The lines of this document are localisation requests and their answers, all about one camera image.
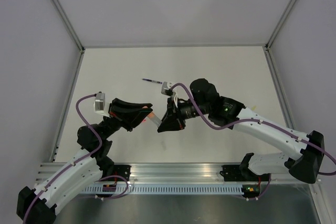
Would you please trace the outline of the orange clear pen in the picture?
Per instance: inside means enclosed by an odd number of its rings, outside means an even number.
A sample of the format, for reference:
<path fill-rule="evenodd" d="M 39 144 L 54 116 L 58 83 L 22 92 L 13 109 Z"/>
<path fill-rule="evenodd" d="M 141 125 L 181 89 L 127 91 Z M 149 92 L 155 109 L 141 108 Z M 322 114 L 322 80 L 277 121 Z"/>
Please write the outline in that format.
<path fill-rule="evenodd" d="M 150 114 L 147 115 L 147 118 L 153 122 L 157 127 L 159 127 L 162 123 L 160 118 L 155 115 L 155 113 L 151 112 Z"/>

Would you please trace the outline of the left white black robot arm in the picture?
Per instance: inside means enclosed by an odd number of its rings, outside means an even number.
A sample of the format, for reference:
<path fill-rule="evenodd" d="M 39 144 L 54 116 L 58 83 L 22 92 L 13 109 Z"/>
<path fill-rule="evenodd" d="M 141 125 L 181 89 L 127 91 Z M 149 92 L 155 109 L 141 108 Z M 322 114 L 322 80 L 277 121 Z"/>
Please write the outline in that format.
<path fill-rule="evenodd" d="M 103 116 L 90 124 L 79 104 L 94 99 L 96 113 Z M 105 106 L 105 94 L 90 94 L 76 102 L 76 111 L 84 122 L 77 132 L 80 150 L 57 172 L 33 189 L 24 187 L 18 194 L 17 215 L 23 223 L 54 223 L 64 207 L 92 183 L 114 176 L 114 162 L 107 156 L 112 142 L 108 139 L 121 128 L 131 132 L 152 113 L 150 103 L 129 103 L 115 98 Z"/>

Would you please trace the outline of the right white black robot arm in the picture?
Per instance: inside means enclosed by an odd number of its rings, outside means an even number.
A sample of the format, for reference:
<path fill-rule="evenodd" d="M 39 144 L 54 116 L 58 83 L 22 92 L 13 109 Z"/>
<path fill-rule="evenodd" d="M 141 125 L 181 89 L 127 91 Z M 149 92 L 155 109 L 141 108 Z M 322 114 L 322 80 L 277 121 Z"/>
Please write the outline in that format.
<path fill-rule="evenodd" d="M 168 99 L 159 133 L 183 130 L 187 120 L 200 117 L 213 130 L 246 133 L 278 149 L 273 154 L 246 154 L 238 166 L 244 180 L 288 173 L 307 184 L 317 181 L 325 156 L 321 133 L 307 134 L 270 122 L 243 103 L 219 95 L 206 79 L 194 80 L 188 88 L 163 82 L 161 92 Z"/>

